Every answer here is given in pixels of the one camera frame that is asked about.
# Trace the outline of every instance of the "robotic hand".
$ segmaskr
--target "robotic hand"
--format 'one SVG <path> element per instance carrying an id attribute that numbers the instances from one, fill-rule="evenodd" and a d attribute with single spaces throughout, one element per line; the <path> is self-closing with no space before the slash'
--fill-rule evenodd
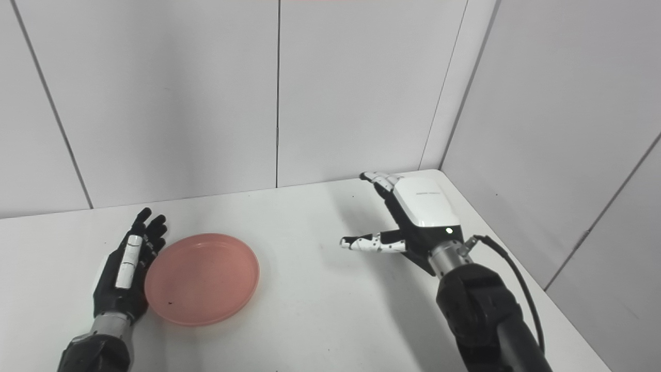
<path id="1" fill-rule="evenodd" d="M 399 230 L 345 236 L 340 246 L 369 252 L 401 252 L 440 280 L 436 303 L 457 341 L 469 372 L 551 372 L 543 353 L 537 311 L 525 281 L 507 252 L 488 236 L 465 243 L 459 219 L 443 191 L 430 179 L 364 172 Z M 500 276 L 469 252 L 478 240 L 514 270 L 533 313 L 539 344 L 525 325 L 521 306 Z"/>
<path id="2" fill-rule="evenodd" d="M 131 327 L 147 311 L 145 277 L 165 246 L 165 216 L 145 222 L 144 208 L 120 246 L 106 260 L 94 291 L 94 323 L 89 333 L 74 338 L 62 353 L 58 372 L 126 372 L 131 353 L 126 344 Z"/>

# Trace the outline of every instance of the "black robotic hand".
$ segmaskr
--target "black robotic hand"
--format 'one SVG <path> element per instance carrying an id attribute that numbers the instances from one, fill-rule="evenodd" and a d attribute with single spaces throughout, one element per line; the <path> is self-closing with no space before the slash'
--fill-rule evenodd
<path id="1" fill-rule="evenodd" d="M 106 260 L 94 291 L 92 329 L 69 343 L 62 353 L 58 372 L 128 371 L 131 353 L 125 336 L 147 311 L 145 277 L 165 246 L 165 216 L 161 214 L 145 226 L 150 215 L 149 208 L 137 215 L 119 247 Z M 125 255 L 127 246 L 135 255 Z"/>
<path id="2" fill-rule="evenodd" d="M 149 208 L 144 208 L 138 213 L 131 230 L 126 233 L 120 246 L 108 256 L 94 291 L 95 317 L 102 312 L 120 312 L 126 314 L 133 324 L 147 311 L 147 299 L 144 292 L 145 277 L 149 266 L 165 245 L 163 234 L 167 231 L 167 227 L 164 225 L 165 216 L 162 214 L 145 227 L 145 222 L 150 215 L 151 209 Z M 115 286 L 117 275 L 122 264 L 127 240 L 131 235 L 141 236 L 143 239 L 133 282 L 128 289 L 117 288 Z"/>

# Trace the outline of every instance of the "wall seam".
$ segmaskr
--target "wall seam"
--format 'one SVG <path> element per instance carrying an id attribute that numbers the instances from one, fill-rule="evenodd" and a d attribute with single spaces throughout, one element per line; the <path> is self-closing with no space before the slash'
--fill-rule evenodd
<path id="1" fill-rule="evenodd" d="M 494 10 L 491 13 L 491 18 L 489 19 L 489 24 L 486 27 L 485 37 L 482 39 L 482 45 L 480 46 L 480 51 L 477 53 L 477 59 L 475 60 L 475 65 L 473 66 L 473 71 L 471 72 L 471 77 L 469 78 L 468 84 L 466 85 L 466 90 L 463 92 L 463 97 L 461 98 L 461 104 L 459 105 L 459 110 L 457 111 L 457 116 L 455 117 L 455 121 L 452 124 L 452 130 L 450 131 L 450 135 L 447 138 L 446 148 L 443 151 L 443 156 L 441 157 L 441 164 L 438 166 L 438 169 L 443 168 L 443 162 L 446 160 L 447 151 L 450 148 L 450 144 L 452 143 L 452 138 L 454 137 L 455 130 L 457 129 L 457 123 L 459 122 L 459 118 L 461 117 L 461 112 L 463 111 L 463 107 L 466 104 L 466 98 L 468 98 L 468 93 L 471 90 L 471 86 L 473 84 L 475 74 L 477 73 L 477 68 L 480 65 L 480 61 L 482 60 L 482 54 L 484 54 L 486 42 L 489 39 L 489 35 L 491 34 L 491 28 L 493 27 L 494 21 L 496 20 L 496 14 L 498 13 L 498 8 L 500 7 L 500 2 L 501 2 L 501 0 L 496 0 L 496 3 L 494 4 Z"/>
<path id="2" fill-rule="evenodd" d="M 457 28 L 457 35 L 455 36 L 455 42 L 452 45 L 452 52 L 450 52 L 450 59 L 447 62 L 446 74 L 443 76 L 443 83 L 441 84 L 441 91 L 438 92 L 438 100 L 436 101 L 436 107 L 434 107 L 434 115 L 432 115 L 432 122 L 429 124 L 429 131 L 427 132 L 427 139 L 424 141 L 424 147 L 422 148 L 422 155 L 420 155 L 420 163 L 418 163 L 418 171 L 422 166 L 422 160 L 424 159 L 424 153 L 427 150 L 427 143 L 429 143 L 429 136 L 432 133 L 432 128 L 434 127 L 434 119 L 436 118 L 436 113 L 438 112 L 438 105 L 441 102 L 441 96 L 443 95 L 443 88 L 446 86 L 447 73 L 450 71 L 450 65 L 452 65 L 452 58 L 454 57 L 454 51 L 457 48 L 457 41 L 459 40 L 459 33 L 461 32 L 461 25 L 463 25 L 463 19 L 466 16 L 466 9 L 468 8 L 468 2 L 463 6 L 463 13 L 461 14 L 461 20 L 459 22 L 459 27 Z"/>
<path id="3" fill-rule="evenodd" d="M 615 201 L 615 199 L 617 199 L 617 197 L 620 195 L 620 193 L 622 192 L 622 190 L 624 190 L 625 186 L 627 186 L 627 184 L 629 183 L 629 181 L 631 180 L 631 178 L 633 177 L 633 175 L 638 171 L 638 168 L 640 168 L 641 165 L 642 165 L 642 163 L 645 161 L 645 159 L 647 159 L 647 156 L 652 152 L 652 150 L 654 149 L 654 147 L 656 147 L 656 144 L 659 142 L 659 139 L 661 139 L 661 132 L 659 132 L 659 134 L 657 134 L 656 138 L 652 141 L 652 144 L 647 148 L 647 150 L 646 150 L 645 153 L 642 155 L 642 157 L 638 160 L 638 162 L 637 162 L 636 165 L 633 167 L 633 169 L 631 170 L 631 172 L 629 172 L 629 175 L 627 176 L 627 178 L 625 178 L 624 182 L 622 182 L 622 184 L 620 185 L 620 187 L 616 190 L 615 194 L 613 194 L 613 196 L 610 198 L 610 200 L 608 200 L 608 203 L 606 203 L 606 206 L 602 209 L 601 213 L 599 213 L 599 215 L 597 216 L 597 218 L 596 218 L 596 219 L 594 220 L 594 222 L 590 225 L 590 228 L 587 229 L 587 230 L 583 233 L 583 235 L 582 235 L 581 238 L 578 240 L 578 242 L 576 243 L 576 245 L 574 245 L 572 251 L 569 253 L 569 255 L 567 256 L 567 258 L 564 259 L 563 264 L 560 265 L 560 267 L 557 269 L 557 271 L 555 271 L 555 274 L 553 274 L 551 280 L 549 280 L 549 283 L 546 284 L 546 286 L 544 287 L 544 291 L 548 291 L 548 289 L 551 287 L 551 285 L 553 284 L 553 282 L 555 281 L 555 279 L 558 277 L 558 275 L 560 275 L 560 272 L 561 272 L 561 271 L 564 269 L 564 267 L 567 265 L 567 263 L 569 262 L 569 260 L 571 260 L 572 257 L 574 257 L 574 254 L 575 254 L 575 253 L 578 251 L 578 249 L 581 247 L 581 245 L 583 244 L 583 242 L 585 241 L 585 239 L 590 235 L 590 233 L 592 232 L 592 230 L 594 229 L 594 227 L 597 226 L 597 223 L 599 223 L 599 221 L 602 219 L 602 217 L 606 214 L 606 211 L 608 211 L 608 208 L 611 207 L 611 205 L 613 204 L 613 202 Z"/>
<path id="4" fill-rule="evenodd" d="M 67 151 L 69 152 L 69 157 L 71 158 L 71 163 L 73 164 L 73 168 L 76 172 L 76 176 L 78 177 L 78 182 L 80 182 L 81 188 L 83 189 L 83 193 L 85 194 L 87 205 L 89 206 L 90 209 L 94 209 L 94 206 L 92 205 L 92 200 L 90 199 L 89 193 L 87 192 L 87 187 L 85 186 L 85 181 L 83 180 L 83 175 L 81 174 L 80 168 L 78 167 L 78 163 L 76 162 L 76 158 L 73 155 L 73 150 L 71 149 L 71 144 L 69 143 L 69 138 L 67 137 L 67 132 L 64 130 L 64 126 L 62 125 L 62 121 L 59 117 L 58 110 L 55 107 L 55 101 L 53 101 L 53 96 L 50 93 L 50 89 L 48 89 L 48 84 L 46 84 L 46 78 L 44 77 L 44 72 L 42 71 L 39 61 L 37 60 L 37 55 L 34 51 L 34 47 L 32 46 L 32 42 L 30 41 L 28 31 L 25 27 L 25 24 L 23 23 L 23 18 L 20 15 L 19 7 L 16 4 L 16 0 L 10 0 L 10 2 L 12 8 L 14 9 L 14 14 L 16 15 L 16 19 L 19 22 L 20 31 L 23 33 L 23 38 L 25 39 L 25 42 L 28 45 L 28 49 L 30 50 L 30 55 L 32 56 L 32 62 L 34 63 L 34 67 L 36 68 L 37 74 L 39 75 L 39 80 L 41 81 L 42 87 L 44 88 L 44 92 L 46 93 L 46 98 L 48 99 L 48 103 L 50 104 L 51 111 L 53 112 L 53 115 L 55 116 L 55 121 L 58 124 L 59 133 L 62 135 L 62 140 L 64 141 L 64 145 L 67 148 Z"/>

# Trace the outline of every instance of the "white table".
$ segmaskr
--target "white table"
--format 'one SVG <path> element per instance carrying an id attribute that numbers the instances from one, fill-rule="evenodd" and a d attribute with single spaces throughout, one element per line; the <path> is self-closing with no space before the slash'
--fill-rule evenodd
<path id="1" fill-rule="evenodd" d="M 464 234 L 494 232 L 439 171 Z M 53 371 L 92 322 L 103 257 L 145 205 L 0 220 L 0 366 Z M 435 303 L 438 280 L 402 255 L 351 252 L 340 237 L 396 228 L 372 186 L 357 179 L 150 203 L 168 243 L 203 232 L 242 239 L 260 264 L 250 303 L 219 324 L 182 328 L 151 311 L 136 325 L 132 371 L 465 371 Z M 501 274 L 531 318 L 509 267 L 486 246 L 473 259 Z M 609 371 L 524 272 L 555 372 Z"/>

